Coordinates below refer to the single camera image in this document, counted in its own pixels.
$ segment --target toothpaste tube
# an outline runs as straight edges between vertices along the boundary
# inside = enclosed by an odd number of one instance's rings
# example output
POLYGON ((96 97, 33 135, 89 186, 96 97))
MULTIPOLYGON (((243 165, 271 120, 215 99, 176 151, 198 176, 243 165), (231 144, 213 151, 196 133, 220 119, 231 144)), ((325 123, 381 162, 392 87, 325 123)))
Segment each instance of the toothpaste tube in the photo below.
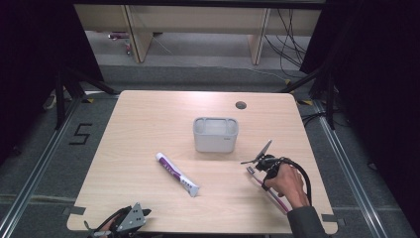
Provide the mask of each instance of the toothpaste tube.
POLYGON ((177 168, 168 157, 166 157, 162 153, 157 153, 156 155, 157 160, 160 162, 161 165, 164 166, 165 169, 167 169, 171 175, 173 175, 176 179, 179 180, 179 182, 182 184, 182 186, 185 188, 185 190, 188 191, 189 195, 194 197, 197 192, 199 186, 194 184, 190 179, 188 179, 180 170, 177 168))

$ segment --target white plastic box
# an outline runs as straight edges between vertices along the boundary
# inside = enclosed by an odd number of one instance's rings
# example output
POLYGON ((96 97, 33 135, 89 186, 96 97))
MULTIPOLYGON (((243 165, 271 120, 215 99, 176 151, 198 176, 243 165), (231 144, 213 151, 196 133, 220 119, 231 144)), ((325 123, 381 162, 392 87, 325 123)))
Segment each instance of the white plastic box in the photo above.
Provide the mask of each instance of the white plastic box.
POLYGON ((230 153, 235 149, 239 125, 233 118, 200 117, 193 125, 195 150, 230 153))

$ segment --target gray floor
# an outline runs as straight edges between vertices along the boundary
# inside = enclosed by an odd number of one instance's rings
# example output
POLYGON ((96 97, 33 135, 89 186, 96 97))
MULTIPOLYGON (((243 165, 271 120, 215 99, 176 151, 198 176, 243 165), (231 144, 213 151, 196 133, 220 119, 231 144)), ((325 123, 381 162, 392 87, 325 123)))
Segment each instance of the gray floor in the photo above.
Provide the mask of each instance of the gray floor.
MULTIPOLYGON (((264 44, 260 65, 252 65, 246 36, 167 33, 156 35, 146 61, 137 64, 126 54, 124 40, 109 40, 107 33, 87 32, 87 35, 106 82, 120 90, 130 88, 270 92, 284 87, 286 79, 294 81, 304 75, 296 71, 297 67, 292 63, 284 59, 280 62, 279 56, 268 44, 264 44), (279 70, 280 67, 286 70, 287 74, 297 77, 284 74, 279 70)), ((296 40, 305 48, 310 39, 296 40)), ((294 51, 288 51, 288 54, 295 57, 294 51)), ((86 90, 95 90, 89 85, 84 87, 86 90)), ((308 99, 309 88, 310 85, 298 88, 293 95, 296 99, 308 99)), ((94 97, 92 103, 77 105, 40 183, 19 223, 14 227, 12 237, 86 237, 86 232, 72 232, 66 229, 67 216, 62 212, 71 207, 77 198, 117 101, 117 98, 104 94, 94 97), (84 133, 90 134, 89 140, 86 145, 71 146, 71 142, 80 140, 74 137, 80 123, 92 124, 83 128, 84 133)), ((315 112, 314 107, 310 105, 298 105, 298 109, 301 115, 315 112)), ((388 237, 416 237, 382 178, 367 167, 368 156, 357 135, 348 126, 345 116, 337 114, 335 120, 336 133, 388 237)), ((0 214, 3 217, 40 159, 54 133, 54 126, 55 112, 47 110, 20 143, 22 154, 12 155, 0 168, 0 214)), ((339 220, 339 231, 333 237, 373 237, 319 119, 309 123, 306 132, 334 213, 339 220)))

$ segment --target hand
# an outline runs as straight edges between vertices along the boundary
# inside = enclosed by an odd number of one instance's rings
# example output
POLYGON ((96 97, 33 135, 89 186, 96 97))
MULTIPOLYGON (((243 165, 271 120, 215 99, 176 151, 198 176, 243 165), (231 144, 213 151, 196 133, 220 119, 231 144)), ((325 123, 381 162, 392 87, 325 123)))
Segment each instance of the hand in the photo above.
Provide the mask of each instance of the hand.
POLYGON ((293 209, 309 206, 309 200, 303 191, 302 175, 297 168, 288 164, 281 164, 275 178, 267 179, 264 183, 278 192, 278 196, 286 196, 293 209))

